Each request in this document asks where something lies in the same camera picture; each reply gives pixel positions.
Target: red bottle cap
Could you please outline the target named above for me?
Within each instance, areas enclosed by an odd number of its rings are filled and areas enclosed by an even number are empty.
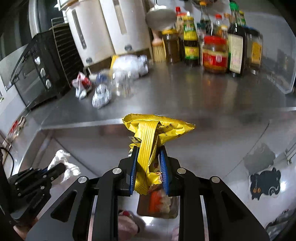
[[[226,44],[226,39],[220,38],[218,36],[206,35],[204,37],[204,41],[205,41],[205,44],[217,44],[217,45]]]
[[[222,15],[221,15],[221,14],[216,14],[215,17],[216,17],[216,18],[221,18],[221,19],[222,19]]]

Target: yellow snack bag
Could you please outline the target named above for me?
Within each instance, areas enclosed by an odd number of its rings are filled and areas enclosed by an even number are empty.
[[[146,195],[152,184],[161,184],[159,173],[149,171],[156,148],[193,130],[194,125],[160,115],[141,114],[129,114],[123,118],[123,123],[135,133],[135,138],[141,140],[141,143],[130,144],[130,147],[140,147],[135,190]]]

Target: soy sauce bottle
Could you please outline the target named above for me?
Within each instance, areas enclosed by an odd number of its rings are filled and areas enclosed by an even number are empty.
[[[228,30],[229,72],[233,77],[241,77],[244,73],[247,56],[247,34],[242,27],[239,7],[230,2],[232,22]]]

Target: white plastic bag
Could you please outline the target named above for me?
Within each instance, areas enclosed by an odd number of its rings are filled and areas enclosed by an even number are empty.
[[[66,170],[56,180],[52,181],[52,186],[57,184],[68,186],[68,183],[72,184],[73,179],[76,180],[77,176],[80,175],[81,172],[79,167],[72,163],[69,163],[70,157],[71,155],[68,152],[65,152],[64,150],[58,150],[56,152],[56,155],[52,159],[52,162],[49,164],[47,170],[51,169],[58,163],[63,163],[66,166]]]
[[[148,73],[147,56],[124,55],[114,61],[113,70],[124,70],[131,73],[134,79]]]

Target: oven knob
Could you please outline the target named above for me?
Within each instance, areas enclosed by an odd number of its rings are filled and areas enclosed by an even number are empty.
[[[45,69],[42,68],[42,69],[40,70],[40,76],[43,78],[45,75],[46,75]]]
[[[35,64],[40,65],[40,63],[41,63],[40,57],[35,58],[34,62],[35,62]]]
[[[46,80],[45,86],[46,86],[47,89],[50,89],[50,87],[52,86],[52,83],[50,82],[49,79]]]

